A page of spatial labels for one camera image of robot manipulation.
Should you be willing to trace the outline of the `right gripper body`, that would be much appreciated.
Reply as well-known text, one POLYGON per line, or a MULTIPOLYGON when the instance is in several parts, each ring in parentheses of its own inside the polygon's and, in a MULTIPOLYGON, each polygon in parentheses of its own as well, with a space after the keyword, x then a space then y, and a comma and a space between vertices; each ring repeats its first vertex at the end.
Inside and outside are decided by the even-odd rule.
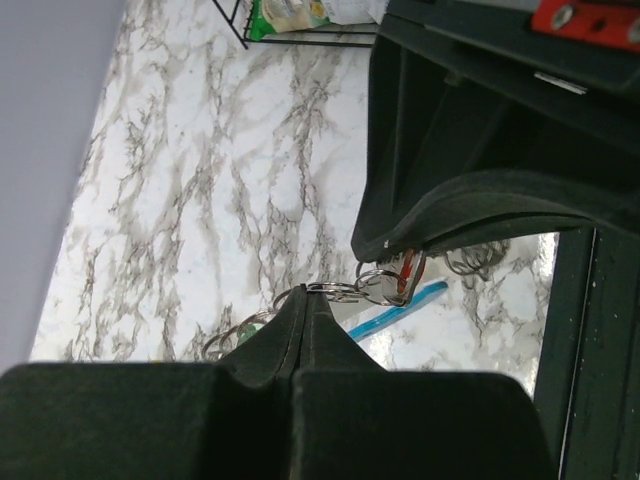
POLYGON ((374 44, 374 172, 394 197, 475 171, 639 193, 639 56, 529 12, 394 1, 374 44))

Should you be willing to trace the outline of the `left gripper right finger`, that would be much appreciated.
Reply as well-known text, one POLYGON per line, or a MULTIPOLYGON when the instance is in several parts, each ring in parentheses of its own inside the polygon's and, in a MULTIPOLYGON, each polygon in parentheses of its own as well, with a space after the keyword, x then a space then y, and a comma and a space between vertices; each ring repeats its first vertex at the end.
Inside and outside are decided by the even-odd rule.
POLYGON ((305 297, 292 479, 552 479, 533 402, 504 374, 386 371, 305 297))

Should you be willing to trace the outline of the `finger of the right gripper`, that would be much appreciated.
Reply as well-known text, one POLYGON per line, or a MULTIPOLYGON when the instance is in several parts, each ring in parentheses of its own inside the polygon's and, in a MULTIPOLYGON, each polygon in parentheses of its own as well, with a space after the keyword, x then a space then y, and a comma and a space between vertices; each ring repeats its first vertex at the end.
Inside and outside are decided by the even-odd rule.
POLYGON ((596 226, 639 233, 639 110, 496 59, 371 57, 362 262, 596 226))
POLYGON ((525 211, 465 213, 428 209, 401 224, 389 239, 389 255, 397 257, 407 250, 430 255, 475 244, 505 240, 582 226, 604 227, 628 236, 639 235, 637 209, 596 209, 591 211, 525 211))

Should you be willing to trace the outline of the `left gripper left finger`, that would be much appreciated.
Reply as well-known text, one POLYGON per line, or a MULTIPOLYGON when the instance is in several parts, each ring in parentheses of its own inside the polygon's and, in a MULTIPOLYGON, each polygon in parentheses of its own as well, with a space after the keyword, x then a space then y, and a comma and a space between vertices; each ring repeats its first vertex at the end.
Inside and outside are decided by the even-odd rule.
POLYGON ((216 363, 33 363, 1 379, 5 479, 283 479, 306 291, 216 363))

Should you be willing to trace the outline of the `green key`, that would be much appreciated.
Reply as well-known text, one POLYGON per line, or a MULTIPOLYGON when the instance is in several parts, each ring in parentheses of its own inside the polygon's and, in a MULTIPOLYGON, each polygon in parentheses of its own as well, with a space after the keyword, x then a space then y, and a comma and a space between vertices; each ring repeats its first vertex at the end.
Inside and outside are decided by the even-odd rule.
POLYGON ((261 328, 263 327, 263 324, 261 323, 248 323, 248 324, 242 324, 238 327, 237 331, 236 331, 236 337, 237 337, 237 346, 240 346, 241 344, 243 344, 244 342, 246 342, 247 340, 249 340, 253 335, 255 335, 261 328))

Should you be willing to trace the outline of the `blue key tag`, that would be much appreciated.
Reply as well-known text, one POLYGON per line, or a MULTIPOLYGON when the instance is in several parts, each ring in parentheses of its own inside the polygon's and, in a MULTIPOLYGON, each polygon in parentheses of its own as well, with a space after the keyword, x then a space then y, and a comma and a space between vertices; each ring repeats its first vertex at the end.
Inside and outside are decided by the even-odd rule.
POLYGON ((446 281, 438 281, 424 286, 415 293, 406 307, 392 307, 376 317, 354 327, 347 334, 355 342, 363 341, 396 324, 410 314, 435 301, 448 290, 446 281))

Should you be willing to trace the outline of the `grey curved keyring holder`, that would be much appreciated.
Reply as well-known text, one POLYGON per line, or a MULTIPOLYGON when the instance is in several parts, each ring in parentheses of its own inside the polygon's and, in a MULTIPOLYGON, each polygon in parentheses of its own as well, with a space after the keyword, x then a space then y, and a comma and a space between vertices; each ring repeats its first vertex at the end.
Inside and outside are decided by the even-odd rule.
MULTIPOLYGON (((445 252, 441 255, 445 266, 454 275, 464 281, 471 281, 477 278, 487 279, 489 271, 497 266, 506 256, 510 246, 508 240, 493 241, 480 245, 462 247, 452 252, 445 252)), ((355 280, 347 282, 314 282, 306 285, 306 290, 311 294, 319 294, 328 302, 334 304, 360 304, 383 307, 386 310, 396 306, 378 305, 372 300, 373 277, 381 273, 376 266, 369 270, 363 269, 364 264, 360 262, 355 271, 355 280)), ((424 286, 444 280, 425 283, 422 278, 414 292, 418 293, 424 286)), ((236 347, 236 331, 242 324, 261 323, 266 325, 279 312, 281 306, 291 293, 286 290, 279 294, 272 304, 260 310, 241 323, 228 328, 226 331, 218 333, 208 339, 201 348, 201 356, 205 360, 218 361, 233 351, 236 347)))

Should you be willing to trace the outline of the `small red key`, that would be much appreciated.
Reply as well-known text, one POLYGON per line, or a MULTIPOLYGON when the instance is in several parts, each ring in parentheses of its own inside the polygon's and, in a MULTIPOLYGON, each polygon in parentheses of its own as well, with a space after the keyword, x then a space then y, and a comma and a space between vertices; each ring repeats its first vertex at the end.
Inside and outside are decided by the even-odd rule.
POLYGON ((383 306, 405 307, 423 276, 426 254, 408 249, 375 264, 381 273, 373 277, 372 300, 383 306))

